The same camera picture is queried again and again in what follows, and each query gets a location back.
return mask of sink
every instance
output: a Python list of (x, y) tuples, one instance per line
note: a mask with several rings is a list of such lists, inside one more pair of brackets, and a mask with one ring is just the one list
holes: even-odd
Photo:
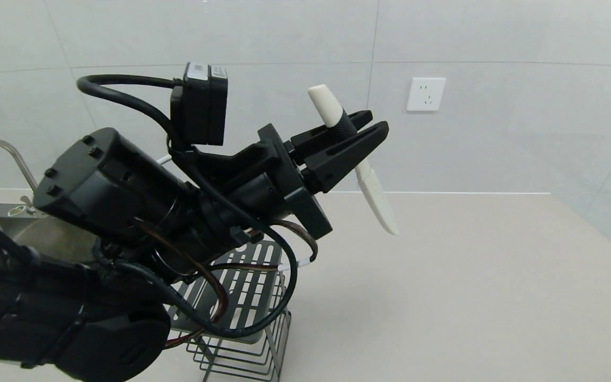
[(30, 211), (25, 205), (0, 204), (0, 227), (17, 244), (46, 256), (70, 263), (93, 260), (95, 235), (39, 211)]

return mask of metal rack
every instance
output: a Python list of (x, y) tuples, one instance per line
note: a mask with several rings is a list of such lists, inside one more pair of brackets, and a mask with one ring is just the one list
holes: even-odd
[[(278, 264), (281, 254), (282, 250), (273, 241), (261, 241), (247, 245), (242, 251), (231, 251), (214, 264)], [(265, 317), (276, 307), (286, 289), (284, 275), (277, 272), (226, 269), (217, 271), (216, 276), (228, 291), (228, 310), (218, 325), (230, 329), (250, 326)], [(197, 280), (192, 285), (183, 284), (179, 292), (207, 318), (217, 307), (216, 294), (204, 280)], [(197, 329), (196, 324), (177, 314), (176, 307), (168, 311), (175, 331), (186, 333)], [(277, 381), (290, 324), (291, 313), (284, 310), (271, 325), (257, 334), (233, 340), (204, 335), (191, 340), (186, 350), (193, 354), (199, 369), (205, 372), (205, 382), (213, 373)]]

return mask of white outlet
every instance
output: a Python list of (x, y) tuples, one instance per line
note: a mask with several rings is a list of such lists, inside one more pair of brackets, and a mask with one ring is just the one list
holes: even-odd
[(438, 111), (446, 78), (413, 78), (407, 111)]

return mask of brown wire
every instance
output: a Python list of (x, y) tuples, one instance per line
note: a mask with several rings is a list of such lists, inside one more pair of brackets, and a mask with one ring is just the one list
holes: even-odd
[[(271, 220), (270, 221), (270, 225), (279, 225), (279, 227), (284, 227), (284, 228), (290, 230), (291, 232), (293, 232), (294, 234), (296, 234), (296, 236), (298, 236), (299, 238), (303, 239), (303, 241), (305, 241), (306, 244), (308, 244), (308, 246), (312, 250), (312, 255), (310, 255), (310, 262), (312, 263), (313, 261), (315, 261), (315, 259), (317, 258), (317, 253), (318, 253), (317, 241), (315, 240), (315, 238), (313, 238), (310, 235), (310, 233), (308, 233), (308, 231), (305, 228), (301, 227), (300, 225), (298, 225), (296, 223), (289, 222), (287, 220)], [(161, 236), (157, 237), (157, 236), (155, 236), (155, 235), (153, 235), (153, 234), (151, 234), (150, 232), (147, 232), (147, 231), (146, 231), (146, 233), (148, 233), (149, 235), (155, 237), (155, 239), (157, 239), (159, 242), (163, 241), (162, 244), (165, 244), (169, 249), (172, 249), (173, 251), (177, 252), (177, 254), (185, 255), (185, 257), (190, 259), (190, 261), (193, 263), (193, 265), (198, 270), (197, 275), (194, 275), (191, 280), (194, 280), (194, 278), (197, 278), (200, 275), (202, 275), (208, 281), (207, 276), (204, 275), (204, 271), (201, 271), (201, 269), (204, 269), (207, 273), (211, 274), (211, 277), (215, 281), (217, 281), (218, 284), (220, 284), (220, 288), (221, 288), (221, 290), (223, 290), (223, 293), (225, 293), (225, 288), (223, 287), (221, 282), (216, 278), (216, 276), (214, 276), (213, 273), (211, 273), (212, 271), (218, 271), (218, 270), (221, 270), (221, 269), (242, 269), (242, 270), (245, 270), (245, 271), (255, 271), (255, 272), (276, 272), (276, 271), (278, 271), (278, 265), (277, 264), (275, 264), (275, 265), (265, 265), (265, 264), (224, 263), (224, 264), (213, 265), (213, 266), (210, 266), (209, 268), (206, 268), (206, 267), (202, 266), (200, 263), (197, 263), (188, 254), (185, 254), (184, 252), (179, 251), (175, 246), (173, 246), (173, 244), (171, 244), (170, 242), (167, 242), (163, 237), (161, 237)], [(220, 317), (223, 315), (225, 310), (228, 308), (227, 305), (224, 306), (223, 307), (223, 312), (221, 314), (219, 314), (218, 317), (216, 317), (216, 314), (218, 314), (218, 312), (221, 310), (220, 300), (221, 299), (219, 298), (219, 308), (216, 310), (216, 313), (211, 318), (211, 320), (214, 323), (216, 322), (216, 320), (220, 319)], [(192, 332), (192, 333), (189, 333), (189, 334), (185, 334), (185, 336), (180, 336), (179, 338), (173, 338), (173, 339), (167, 340), (167, 343), (165, 344), (164, 349), (168, 350), (168, 349), (176, 348), (177, 346), (180, 346), (180, 345), (182, 345), (184, 343), (187, 343), (191, 338), (197, 338), (197, 337), (201, 336), (203, 333), (204, 333), (204, 329), (199, 329), (198, 331), (195, 331), (195, 332)]]
[(288, 220), (271, 220), (270, 225), (279, 225), (280, 227), (284, 227), (295, 233), (296, 236), (300, 237), (303, 241), (305, 241), (305, 243), (308, 244), (308, 246), (310, 247), (310, 250), (312, 250), (312, 255), (310, 255), (310, 262), (313, 263), (313, 261), (315, 261), (319, 250), (317, 246), (317, 241), (313, 236), (310, 235), (310, 233), (305, 228), (294, 222), (289, 222)]
[[(157, 242), (167, 247), (170, 251), (175, 252), (181, 257), (188, 258), (190, 260), (190, 263), (192, 263), (192, 265), (197, 269), (198, 273), (203, 276), (204, 279), (212, 286), (214, 292), (216, 293), (216, 297), (218, 298), (219, 306), (218, 308), (216, 308), (216, 312), (214, 312), (214, 314), (211, 316), (211, 322), (218, 322), (218, 320), (223, 317), (223, 314), (225, 314), (225, 311), (228, 309), (228, 293), (225, 291), (225, 288), (221, 284), (221, 281), (219, 281), (218, 278), (214, 276), (214, 274), (211, 273), (211, 271), (209, 271), (204, 265), (193, 259), (191, 256), (189, 256), (189, 254), (180, 251), (180, 249), (178, 249), (175, 245), (169, 242), (165, 237), (160, 235), (159, 232), (157, 232), (155, 229), (148, 227), (147, 223), (145, 223), (144, 221), (140, 221), (138, 226), (141, 230), (143, 230), (143, 232), (153, 237)], [(164, 348), (175, 348), (175, 346), (186, 342), (189, 338), (201, 336), (202, 333), (204, 333), (204, 329), (200, 328), (198, 331), (186, 334), (185, 336), (173, 340), (167, 340), (164, 345)]]

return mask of white countertop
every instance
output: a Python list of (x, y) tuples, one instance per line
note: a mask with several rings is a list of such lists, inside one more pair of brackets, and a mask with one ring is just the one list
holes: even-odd
[[(611, 380), (611, 243), (552, 196), (390, 194), (400, 237), (361, 194), (319, 199), (335, 231), (299, 271), (283, 382)], [(201, 376), (181, 347), (133, 380)]]

